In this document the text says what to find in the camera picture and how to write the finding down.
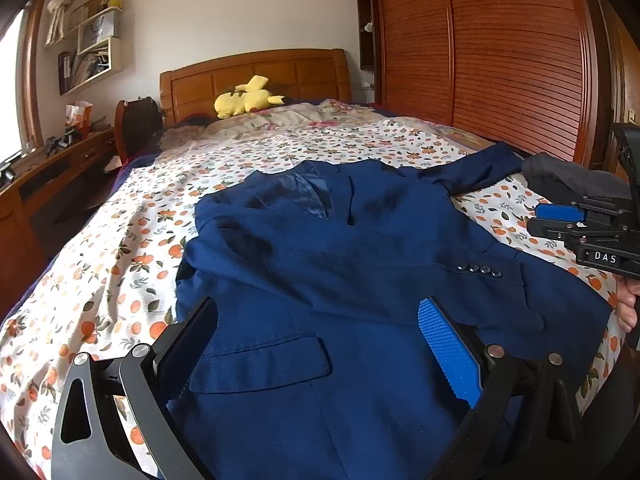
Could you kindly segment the person right hand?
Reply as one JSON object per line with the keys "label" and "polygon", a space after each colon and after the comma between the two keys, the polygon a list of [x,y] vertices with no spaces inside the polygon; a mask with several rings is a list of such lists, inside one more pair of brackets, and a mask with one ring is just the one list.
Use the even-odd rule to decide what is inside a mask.
{"label": "person right hand", "polygon": [[617,307],[616,316],[620,328],[630,333],[638,323],[636,303],[640,295],[640,283],[634,278],[615,275]]}

